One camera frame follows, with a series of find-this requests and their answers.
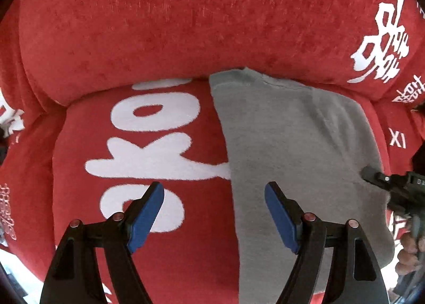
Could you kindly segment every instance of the white letter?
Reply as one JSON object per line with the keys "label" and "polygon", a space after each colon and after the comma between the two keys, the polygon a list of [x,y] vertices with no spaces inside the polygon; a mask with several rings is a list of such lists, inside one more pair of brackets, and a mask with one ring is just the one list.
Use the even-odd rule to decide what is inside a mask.
{"label": "white letter", "polygon": [[[143,106],[162,105],[156,114],[136,117],[134,111]],[[170,92],[137,95],[120,101],[111,113],[112,124],[126,131],[160,131],[175,129],[192,122],[200,111],[199,101],[189,93]]]}
{"label": "white letter", "polygon": [[112,137],[107,142],[112,159],[88,160],[86,171],[103,178],[230,179],[228,163],[210,165],[182,157],[190,144],[190,137],[184,133],[165,135],[143,148]]}
{"label": "white letter", "polygon": [[403,141],[403,148],[406,149],[406,138],[403,133],[401,133],[401,140]]}
{"label": "white letter", "polygon": [[390,130],[391,137],[392,137],[392,140],[390,142],[390,146],[394,146],[394,143],[396,143],[397,147],[401,148],[401,145],[398,142],[398,136],[399,136],[400,132],[396,130],[396,132],[394,133],[391,128],[388,128],[388,129]]}
{"label": "white letter", "polygon": [[[143,196],[149,185],[122,184],[107,189],[100,199],[100,211],[105,219],[123,212],[124,203]],[[184,208],[179,197],[165,189],[164,203],[150,232],[170,232],[178,229],[184,220]]]}

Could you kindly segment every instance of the seat cushion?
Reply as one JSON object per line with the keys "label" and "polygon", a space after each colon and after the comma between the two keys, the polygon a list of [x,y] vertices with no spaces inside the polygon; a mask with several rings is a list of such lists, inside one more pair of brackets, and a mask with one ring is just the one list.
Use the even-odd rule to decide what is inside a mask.
{"label": "seat cushion", "polygon": [[36,84],[24,68],[19,36],[20,4],[21,0],[14,0],[0,22],[0,89],[7,102],[4,109],[24,111],[25,125],[29,126],[45,111],[54,111],[56,103],[41,92],[36,97],[33,91]]}
{"label": "seat cushion", "polygon": [[40,280],[55,253],[52,155],[65,111],[39,116],[13,135],[0,166],[0,215],[9,251]]}
{"label": "seat cushion", "polygon": [[63,105],[245,66],[378,100],[424,27],[416,0],[21,0],[19,36],[36,95]]}

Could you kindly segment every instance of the white logo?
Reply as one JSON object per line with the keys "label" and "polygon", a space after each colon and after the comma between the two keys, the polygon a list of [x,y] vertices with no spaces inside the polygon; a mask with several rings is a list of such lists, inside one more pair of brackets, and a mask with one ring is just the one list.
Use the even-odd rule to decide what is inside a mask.
{"label": "white logo", "polygon": [[397,93],[399,94],[397,97],[393,99],[393,102],[414,102],[418,99],[419,95],[425,92],[425,86],[421,81],[421,77],[413,76],[413,81],[408,83],[406,87],[404,87],[403,92],[400,92],[397,89]]}
{"label": "white logo", "polygon": [[165,135],[142,148],[112,137],[107,146],[113,159],[89,160],[86,171],[103,178],[230,179],[228,163],[210,165],[183,157],[190,144],[190,136],[184,133]]}
{"label": "white logo", "polygon": [[[362,76],[348,80],[348,83],[359,83],[365,80],[367,76],[374,71],[375,79],[381,79],[387,83],[390,79],[394,78],[400,69],[398,68],[399,59],[406,57],[409,53],[407,40],[409,36],[405,32],[403,25],[398,25],[402,11],[404,0],[397,0],[397,13],[393,23],[395,7],[391,3],[380,3],[378,12],[375,16],[375,21],[378,26],[377,35],[367,35],[363,37],[363,42],[356,52],[351,55],[354,59],[354,70],[366,70],[373,62],[373,66],[365,72]],[[384,16],[386,14],[387,21],[384,25]],[[388,35],[388,40],[384,49],[381,47],[383,37]],[[369,57],[365,58],[364,53],[369,44],[373,45],[372,52]],[[394,54],[387,55],[390,48],[393,47]]]}
{"label": "white logo", "polygon": [[[161,80],[140,83],[133,89],[149,90],[182,85],[191,80]],[[152,115],[137,117],[134,111],[144,106],[161,106]],[[169,92],[129,97],[117,103],[111,111],[112,124],[125,131],[163,131],[191,123],[199,115],[198,99],[188,93]],[[230,179],[228,163],[204,164],[183,156],[191,146],[191,137],[181,132],[171,132],[139,147],[127,140],[111,137],[107,141],[111,159],[92,159],[86,162],[86,171],[103,178],[138,178],[168,180],[203,180],[214,177]],[[100,210],[105,218],[123,210],[126,201],[138,199],[147,185],[122,184],[110,187],[100,200]],[[165,190],[163,206],[151,232],[170,232],[180,227],[184,220],[184,207],[180,198]]]}
{"label": "white logo", "polygon": [[391,133],[392,140],[390,142],[390,146],[397,145],[398,148],[406,149],[406,138],[403,133],[400,133],[398,130],[393,132],[391,128],[388,128]]}
{"label": "white logo", "polygon": [[7,184],[0,185],[0,220],[4,233],[7,233],[10,238],[16,240],[16,233],[13,227],[15,225],[15,221],[11,217],[9,194],[10,189]]}

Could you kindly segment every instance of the chinese character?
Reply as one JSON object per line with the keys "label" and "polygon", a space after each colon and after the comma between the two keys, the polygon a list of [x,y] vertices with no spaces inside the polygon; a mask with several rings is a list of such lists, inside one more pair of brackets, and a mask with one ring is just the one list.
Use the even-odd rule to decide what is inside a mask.
{"label": "chinese character", "polygon": [[[397,13],[394,23],[392,23],[395,11],[394,5],[391,3],[379,4],[379,9],[375,16],[375,21],[378,26],[378,34],[363,37],[362,44],[358,50],[351,55],[351,58],[354,59],[355,71],[365,70],[372,62],[373,66],[362,76],[348,80],[348,83],[362,82],[374,71],[376,71],[375,79],[382,79],[384,83],[387,83],[398,74],[400,71],[398,67],[398,60],[406,57],[409,53],[409,47],[407,46],[409,36],[407,33],[404,33],[405,28],[403,25],[398,26],[403,3],[404,0],[397,0]],[[386,13],[388,19],[384,25],[384,16]],[[389,35],[389,38],[383,49],[381,47],[381,42],[385,35]],[[369,57],[365,58],[363,54],[369,44],[373,44],[373,50]],[[387,55],[390,46],[393,47],[393,51],[396,53],[396,56],[394,56],[394,54]]]}
{"label": "chinese character", "polygon": [[9,194],[10,189],[7,184],[4,186],[0,185],[0,223],[3,227],[4,233],[7,233],[12,239],[16,240],[16,233],[13,228],[15,222],[11,218]]}
{"label": "chinese character", "polygon": [[393,99],[393,102],[414,102],[419,97],[419,95],[425,92],[425,85],[422,83],[421,77],[422,76],[417,77],[416,75],[414,75],[414,81],[408,83],[406,87],[404,87],[403,92],[397,90],[399,96],[395,97]]}

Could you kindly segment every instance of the gray fabric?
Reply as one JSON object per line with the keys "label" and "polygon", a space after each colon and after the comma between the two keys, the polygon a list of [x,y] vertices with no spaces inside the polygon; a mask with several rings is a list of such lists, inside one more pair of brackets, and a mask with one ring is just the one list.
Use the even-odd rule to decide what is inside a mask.
{"label": "gray fabric", "polygon": [[[380,266],[392,260],[386,194],[359,176],[363,166],[381,162],[358,103],[249,69],[214,74],[210,85],[231,169],[240,304],[275,303],[295,261],[264,202],[269,181],[322,220],[357,219]],[[325,289],[331,256],[327,249],[317,292]]]}

